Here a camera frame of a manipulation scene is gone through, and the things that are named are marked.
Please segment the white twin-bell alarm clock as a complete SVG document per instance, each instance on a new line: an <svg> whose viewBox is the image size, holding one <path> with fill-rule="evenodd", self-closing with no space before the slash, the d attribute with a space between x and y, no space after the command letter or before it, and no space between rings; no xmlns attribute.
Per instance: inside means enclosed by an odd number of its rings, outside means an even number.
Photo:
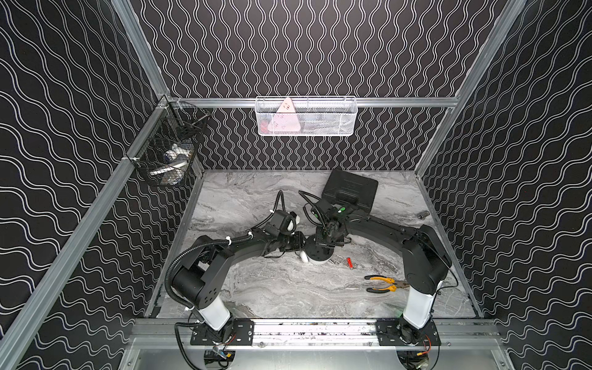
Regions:
<svg viewBox="0 0 592 370"><path fill-rule="evenodd" d="M328 262L334 254L334 248L319 241L316 236L306 239L303 248L298 253L304 263L323 265Z"/></svg>

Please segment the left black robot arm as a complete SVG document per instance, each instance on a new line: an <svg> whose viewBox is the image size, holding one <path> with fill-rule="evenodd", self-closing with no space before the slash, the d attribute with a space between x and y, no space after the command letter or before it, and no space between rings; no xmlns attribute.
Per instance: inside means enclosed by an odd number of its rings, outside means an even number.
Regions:
<svg viewBox="0 0 592 370"><path fill-rule="evenodd" d="M232 314L220 298L222 286L234 265L250 258L275 259L304 249L305 236L297 230L300 222L288 212L279 191L267 217L245 235L214 240L199 237L170 264L164 278L166 293L214 331L221 331Z"/></svg>

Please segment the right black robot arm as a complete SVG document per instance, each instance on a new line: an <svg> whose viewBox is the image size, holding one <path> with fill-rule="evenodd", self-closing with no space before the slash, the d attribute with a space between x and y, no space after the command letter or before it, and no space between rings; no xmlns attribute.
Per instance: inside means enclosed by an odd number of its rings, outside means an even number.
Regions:
<svg viewBox="0 0 592 370"><path fill-rule="evenodd" d="M405 343L416 343L432 320L437 292L453 265L436 231L428 225L413 228L383 220L353 203L335 204L305 191L298 194L310 208L305 216L316 226L301 253L309 262L326 262L351 236L373 241L402 257L409 296L398 331Z"/></svg>

